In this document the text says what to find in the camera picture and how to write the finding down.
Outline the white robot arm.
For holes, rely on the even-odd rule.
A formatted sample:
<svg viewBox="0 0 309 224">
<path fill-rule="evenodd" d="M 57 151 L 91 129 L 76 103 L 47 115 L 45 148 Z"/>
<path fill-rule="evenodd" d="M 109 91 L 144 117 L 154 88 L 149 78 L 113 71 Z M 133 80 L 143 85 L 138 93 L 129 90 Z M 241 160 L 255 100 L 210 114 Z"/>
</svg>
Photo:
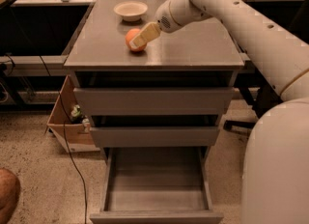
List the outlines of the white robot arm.
<svg viewBox="0 0 309 224">
<path fill-rule="evenodd" d="M 241 224 L 309 224 L 309 45 L 241 0 L 168 0 L 129 41 L 217 18 L 281 98 L 254 125 L 243 163 Z"/>
</svg>

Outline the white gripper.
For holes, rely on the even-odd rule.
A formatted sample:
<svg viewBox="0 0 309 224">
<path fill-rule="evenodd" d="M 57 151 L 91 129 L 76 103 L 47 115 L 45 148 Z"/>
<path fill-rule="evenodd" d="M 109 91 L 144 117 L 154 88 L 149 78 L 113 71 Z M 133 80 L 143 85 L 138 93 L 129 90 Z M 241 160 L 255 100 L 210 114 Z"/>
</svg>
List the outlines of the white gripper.
<svg viewBox="0 0 309 224">
<path fill-rule="evenodd" d="M 135 45 L 147 45 L 148 42 L 151 42 L 160 36 L 161 30 L 166 33 L 172 33 L 175 31 L 176 26 L 171 16 L 169 6 L 170 2 L 165 1 L 158 7 L 154 15 L 156 22 L 149 22 L 140 29 L 140 32 L 132 40 Z"/>
</svg>

